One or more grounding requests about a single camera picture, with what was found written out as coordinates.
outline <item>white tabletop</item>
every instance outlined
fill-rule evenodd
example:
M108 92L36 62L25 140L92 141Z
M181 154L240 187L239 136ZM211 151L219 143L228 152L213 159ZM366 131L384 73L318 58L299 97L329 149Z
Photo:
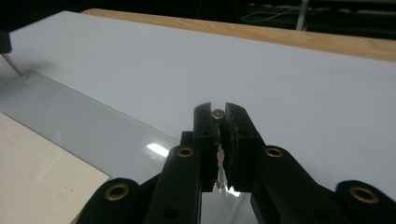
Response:
M22 69L170 138L192 130L197 105L231 102L319 184L357 179L396 199L396 63L70 12L11 39ZM0 61L0 82L12 76Z

